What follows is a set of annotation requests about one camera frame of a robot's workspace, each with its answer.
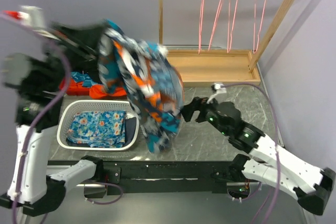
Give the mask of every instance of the wire hanger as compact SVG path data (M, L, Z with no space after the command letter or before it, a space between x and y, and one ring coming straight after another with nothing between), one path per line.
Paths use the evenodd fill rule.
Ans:
M230 31L231 0L229 0L229 19L228 19L228 28L227 28L227 52L230 52L231 47L232 47L232 35L233 35L233 30L235 28L237 8L238 8L238 0L236 0L235 12L233 14L232 27Z
M200 21L198 28L198 54L201 53L202 48L202 26L203 26L203 11L204 11L204 0L201 0L201 11L200 11Z
M261 21L260 21L260 26L259 26L258 36L257 36L257 46L256 46L257 0L254 0L253 53L255 53L258 50L258 47L259 47L260 33L261 33L262 26L263 26L262 24L264 22L266 2L267 2L267 0L264 1L264 7L262 9L263 13L261 15Z
M215 35L215 31L216 31L216 27L217 27L218 18L219 18L220 12L221 12L221 10L222 10L223 1L224 1L224 0L219 0L219 3L218 3L218 8L217 8L217 12L216 12L216 17L215 17L215 21L214 21L214 26L213 26L213 28L212 28L212 33L211 33L211 38L210 38L210 42L209 42L208 50L210 50L210 48L211 48L212 40L213 40L214 35Z

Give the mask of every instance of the wooden rod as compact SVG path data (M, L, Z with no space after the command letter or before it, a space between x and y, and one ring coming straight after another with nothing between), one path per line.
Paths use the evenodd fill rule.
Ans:
M285 15L288 13L289 8L292 6L294 0L283 0L282 4L280 5L272 23L268 27L268 30L264 37L262 38L258 50L253 54L252 59L249 62L248 69L249 72L252 72L253 69L257 66L257 62L260 59L261 55L266 50L269 42L273 38L275 32L279 28L281 22L283 21Z
M159 0L159 43L163 44L163 0Z

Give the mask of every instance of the wooden shelf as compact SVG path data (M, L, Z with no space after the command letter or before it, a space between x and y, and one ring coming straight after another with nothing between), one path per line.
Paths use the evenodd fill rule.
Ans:
M209 87L214 82L260 84L260 75L248 64L250 50L170 50L168 61L181 74L185 87Z

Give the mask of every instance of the folded clothing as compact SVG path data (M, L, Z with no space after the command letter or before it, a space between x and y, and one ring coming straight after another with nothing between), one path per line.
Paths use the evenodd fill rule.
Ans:
M83 82L82 86L90 88L98 83L94 82L87 73L71 72L71 77L75 83Z
M136 133L137 124L138 124L138 120L136 117L125 119L125 144L123 145L123 147L126 147L129 144L131 144L131 142L134 140L134 137L136 137L135 133ZM66 139L66 143L68 146L76 147L78 149L90 148L90 145L88 144L74 143L68 139Z
M125 144L125 111L77 113L67 139L90 147L121 148Z

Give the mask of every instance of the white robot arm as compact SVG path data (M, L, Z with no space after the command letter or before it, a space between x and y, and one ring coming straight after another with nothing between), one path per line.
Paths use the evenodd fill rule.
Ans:
M336 173L320 169L299 159L275 142L260 129L243 121L241 113L231 102L218 103L214 97L199 98L182 109L186 122L194 111L200 111L196 122L209 122L223 135L229 137L233 147L244 151L231 165L235 180L245 178L277 186L276 148L280 160L280 190L292 196L305 210L322 215L333 190Z
M40 8L22 6L21 9L21 12L5 13L55 43L65 47L73 45L68 38L61 39L46 31ZM91 48L83 46L83 55L72 54L67 58L75 62L91 55L91 51ZM58 55L51 51L44 61L39 61L24 54L12 54L4 61L2 72L4 86L16 89L19 100L15 121L18 144L15 170L9 190L0 196L0 206L12 208L15 202L23 207L24 214L39 216L56 210L66 193L85 180L104 181L103 161L90 156L83 157L76 165L60 173L46 176L50 144L56 134L62 99L38 121L29 141L25 141L33 120L55 98L64 78Z

